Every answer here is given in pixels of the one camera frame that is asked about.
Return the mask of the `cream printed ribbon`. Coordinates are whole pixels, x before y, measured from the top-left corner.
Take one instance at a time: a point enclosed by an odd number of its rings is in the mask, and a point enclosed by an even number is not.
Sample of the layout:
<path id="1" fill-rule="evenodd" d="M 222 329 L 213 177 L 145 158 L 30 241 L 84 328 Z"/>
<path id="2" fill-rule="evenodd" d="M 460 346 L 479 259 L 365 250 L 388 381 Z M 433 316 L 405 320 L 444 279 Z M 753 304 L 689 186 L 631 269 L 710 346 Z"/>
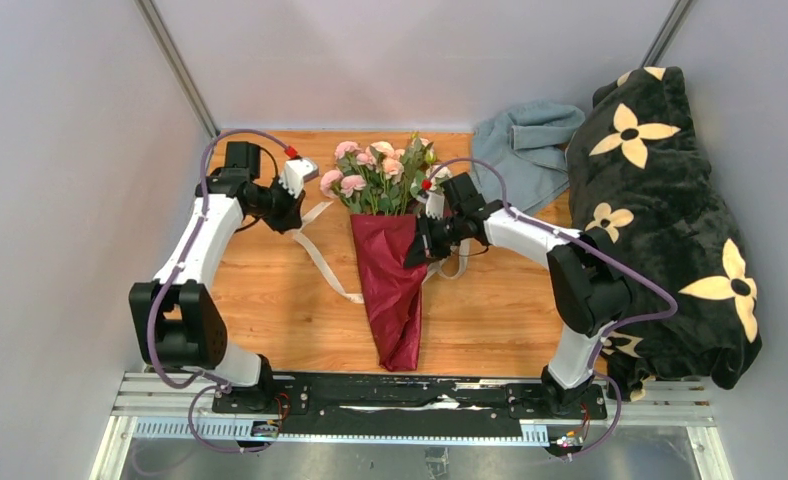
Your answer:
<path id="1" fill-rule="evenodd" d="M 361 293 L 350 293 L 344 289 L 342 283 L 326 261 L 324 255 L 304 232 L 305 228 L 311 225 L 331 205 L 332 201 L 323 201 L 318 203 L 310 211 L 302 215 L 301 226 L 298 229 L 290 230 L 289 233 L 291 238 L 306 251 L 325 282 L 335 293 L 353 304 L 363 305 L 363 295 Z M 456 280 L 465 274 L 468 267 L 469 255 L 471 254 L 470 241 L 463 240 L 459 246 L 453 247 L 452 253 L 458 260 L 457 270 L 453 274 L 448 275 L 443 270 L 447 260 L 434 262 L 428 267 L 427 274 L 423 279 L 423 284 L 426 284 L 433 277 L 439 277 L 444 280 Z"/>

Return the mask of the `white rose stem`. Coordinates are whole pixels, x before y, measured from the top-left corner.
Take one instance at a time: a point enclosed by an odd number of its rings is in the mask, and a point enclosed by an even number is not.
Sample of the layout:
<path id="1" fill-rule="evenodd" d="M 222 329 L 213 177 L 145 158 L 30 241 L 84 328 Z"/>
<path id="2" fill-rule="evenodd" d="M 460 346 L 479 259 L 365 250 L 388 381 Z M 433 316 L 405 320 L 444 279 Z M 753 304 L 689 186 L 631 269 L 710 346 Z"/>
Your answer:
<path id="1" fill-rule="evenodd" d="M 421 187 L 425 192 L 442 194 L 441 183 L 453 176 L 447 166 L 436 166 L 427 172 L 426 178 L 422 181 Z"/>

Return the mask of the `dark red wrapping paper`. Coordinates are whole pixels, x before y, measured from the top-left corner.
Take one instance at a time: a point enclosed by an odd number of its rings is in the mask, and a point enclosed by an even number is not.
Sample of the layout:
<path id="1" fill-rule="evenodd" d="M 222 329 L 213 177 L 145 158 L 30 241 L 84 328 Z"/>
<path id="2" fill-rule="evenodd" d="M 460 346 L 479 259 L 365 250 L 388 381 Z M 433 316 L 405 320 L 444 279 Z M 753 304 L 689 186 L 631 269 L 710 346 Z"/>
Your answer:
<path id="1" fill-rule="evenodd" d="M 368 325 L 378 364 L 391 372 L 418 368 L 422 285 L 427 266 L 404 266 L 415 239 L 412 215 L 352 214 L 350 227 Z"/>

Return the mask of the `pink rose stem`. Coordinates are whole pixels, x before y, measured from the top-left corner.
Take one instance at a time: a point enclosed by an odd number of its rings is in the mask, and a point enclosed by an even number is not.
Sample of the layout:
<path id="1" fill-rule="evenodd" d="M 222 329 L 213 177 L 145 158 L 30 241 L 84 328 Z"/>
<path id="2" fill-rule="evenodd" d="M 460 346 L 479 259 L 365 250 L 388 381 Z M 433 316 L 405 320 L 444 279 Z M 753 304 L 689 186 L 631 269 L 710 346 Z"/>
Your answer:
<path id="1" fill-rule="evenodd" d="M 386 141 L 366 147 L 341 142 L 334 152 L 335 167 L 320 179 L 320 191 L 339 200 L 352 214 L 403 214 L 408 205 L 404 155 L 403 149 Z"/>

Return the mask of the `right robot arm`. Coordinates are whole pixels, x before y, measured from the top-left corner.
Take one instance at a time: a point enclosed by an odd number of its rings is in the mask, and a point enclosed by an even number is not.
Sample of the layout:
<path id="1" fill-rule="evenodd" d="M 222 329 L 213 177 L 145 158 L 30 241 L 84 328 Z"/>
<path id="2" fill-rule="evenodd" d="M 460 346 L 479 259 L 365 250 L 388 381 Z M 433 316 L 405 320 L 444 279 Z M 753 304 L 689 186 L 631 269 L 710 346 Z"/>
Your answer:
<path id="1" fill-rule="evenodd" d="M 625 276 L 599 256 L 604 236 L 541 222 L 500 200 L 488 202 L 466 174 L 442 181 L 436 190 L 423 182 L 417 200 L 417 226 L 405 266 L 440 261 L 474 239 L 548 271 L 563 328 L 556 352 L 542 370 L 536 402 L 559 418 L 581 407 L 605 330 L 632 299 Z"/>

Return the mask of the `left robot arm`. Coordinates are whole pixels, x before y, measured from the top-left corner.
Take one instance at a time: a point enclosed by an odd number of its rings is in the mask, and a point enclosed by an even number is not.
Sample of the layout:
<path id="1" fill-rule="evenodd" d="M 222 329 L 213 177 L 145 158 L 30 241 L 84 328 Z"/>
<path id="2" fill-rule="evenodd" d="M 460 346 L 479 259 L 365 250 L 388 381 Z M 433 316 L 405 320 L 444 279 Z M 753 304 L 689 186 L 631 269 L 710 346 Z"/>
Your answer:
<path id="1" fill-rule="evenodd" d="M 251 142 L 227 143 L 223 165 L 207 166 L 195 188 L 191 217 L 170 258 L 128 295 L 142 357 L 156 373 L 177 369 L 208 379 L 217 395 L 236 394 L 253 413 L 270 410 L 278 397 L 272 368 L 230 340 L 210 289 L 246 218 L 278 233 L 301 227 L 304 186 L 318 174 L 314 162 L 288 147 L 287 161 L 262 185 L 262 152 Z"/>

